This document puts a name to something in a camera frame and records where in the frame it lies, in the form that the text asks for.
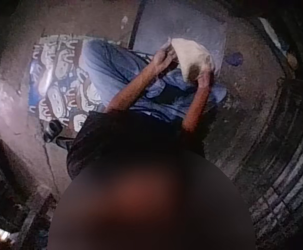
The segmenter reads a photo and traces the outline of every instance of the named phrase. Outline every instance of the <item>jeans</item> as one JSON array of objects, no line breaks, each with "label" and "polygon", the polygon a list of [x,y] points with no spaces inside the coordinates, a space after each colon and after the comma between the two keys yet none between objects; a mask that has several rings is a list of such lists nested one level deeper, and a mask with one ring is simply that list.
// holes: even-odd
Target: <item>jeans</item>
[{"label": "jeans", "polygon": [[[91,82],[106,107],[147,66],[147,62],[133,52],[102,40],[86,42],[82,58]],[[144,112],[166,122],[184,118],[196,88],[184,82],[180,69],[174,69],[155,79],[130,110]],[[171,95],[170,101],[160,101]],[[208,101],[219,103],[225,95],[225,87],[214,84]]]}]

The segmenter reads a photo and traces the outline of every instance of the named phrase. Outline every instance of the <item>concrete floor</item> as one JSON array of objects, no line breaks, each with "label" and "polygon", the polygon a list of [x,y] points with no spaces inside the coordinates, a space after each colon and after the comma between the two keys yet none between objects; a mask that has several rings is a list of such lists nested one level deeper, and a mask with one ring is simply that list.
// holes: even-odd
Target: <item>concrete floor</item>
[{"label": "concrete floor", "polygon": [[[138,0],[21,0],[16,12],[2,21],[0,138],[18,181],[27,190],[43,183],[59,198],[70,183],[66,152],[45,144],[41,123],[28,115],[33,45],[42,35],[52,34],[96,35],[127,44],[138,4]],[[241,52],[244,63],[240,67],[222,65],[220,82],[230,94],[210,125],[205,144],[213,148],[206,150],[207,157],[232,177],[242,157],[233,145],[242,141],[247,147],[243,154],[249,149],[271,108],[277,79],[284,75],[253,27],[224,9],[219,13],[228,23],[225,54]],[[121,29],[124,16],[128,24]]]}]

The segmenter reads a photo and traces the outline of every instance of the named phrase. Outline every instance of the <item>bread dough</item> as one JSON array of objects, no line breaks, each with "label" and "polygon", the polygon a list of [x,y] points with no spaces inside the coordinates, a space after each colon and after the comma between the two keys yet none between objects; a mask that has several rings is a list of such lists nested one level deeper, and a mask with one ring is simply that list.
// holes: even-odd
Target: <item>bread dough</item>
[{"label": "bread dough", "polygon": [[196,81],[204,70],[214,71],[212,55],[201,44],[183,38],[172,39],[185,82]]}]

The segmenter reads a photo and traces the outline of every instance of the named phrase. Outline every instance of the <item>cloth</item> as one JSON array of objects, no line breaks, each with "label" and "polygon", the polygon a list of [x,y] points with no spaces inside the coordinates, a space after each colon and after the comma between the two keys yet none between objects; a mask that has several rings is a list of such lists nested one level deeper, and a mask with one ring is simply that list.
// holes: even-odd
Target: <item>cloth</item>
[{"label": "cloth", "polygon": [[185,82],[196,81],[204,70],[215,70],[209,51],[201,44],[183,38],[172,39]]},{"label": "cloth", "polygon": [[[84,68],[105,106],[147,66],[147,62],[136,54],[101,40],[84,43],[82,58]],[[166,122],[184,118],[196,88],[183,80],[180,69],[174,69],[155,80],[130,109]],[[160,101],[164,99],[160,97],[167,93],[176,95],[170,102]],[[214,84],[208,101],[216,104],[222,101],[225,95],[225,87]]]},{"label": "cloth", "polygon": [[201,140],[182,143],[180,124],[164,122],[137,111],[99,113],[90,111],[67,155],[67,170],[74,179],[82,169],[107,157],[139,159],[149,154],[175,155],[187,149],[204,156]]}]

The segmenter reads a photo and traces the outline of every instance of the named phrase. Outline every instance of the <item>dark shirt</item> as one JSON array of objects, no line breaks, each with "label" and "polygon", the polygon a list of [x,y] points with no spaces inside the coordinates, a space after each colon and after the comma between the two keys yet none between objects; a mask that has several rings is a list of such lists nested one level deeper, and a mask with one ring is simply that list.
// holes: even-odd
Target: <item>dark shirt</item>
[{"label": "dark shirt", "polygon": [[102,158],[138,158],[147,153],[175,155],[182,149],[203,156],[200,141],[184,141],[180,124],[167,123],[135,111],[91,111],[67,156],[68,174],[75,178],[82,169]]}]

